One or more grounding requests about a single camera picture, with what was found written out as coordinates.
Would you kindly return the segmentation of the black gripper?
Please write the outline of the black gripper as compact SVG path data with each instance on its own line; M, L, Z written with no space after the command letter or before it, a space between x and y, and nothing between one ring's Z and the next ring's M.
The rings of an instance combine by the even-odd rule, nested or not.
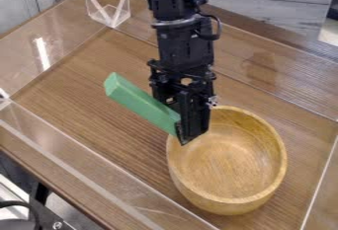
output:
M178 141L186 145L209 129L214 106L214 42L209 15L190 19L155 20L159 58L151 59L150 85L154 98L179 113L175 123Z

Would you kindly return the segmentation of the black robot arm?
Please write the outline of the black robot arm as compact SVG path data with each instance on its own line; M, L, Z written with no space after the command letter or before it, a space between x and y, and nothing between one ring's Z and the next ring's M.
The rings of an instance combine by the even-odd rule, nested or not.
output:
M215 105L214 42L219 19L201 11L207 0L147 0L154 14L159 57L148 61L154 97L179 114L178 141L187 144L209 130Z

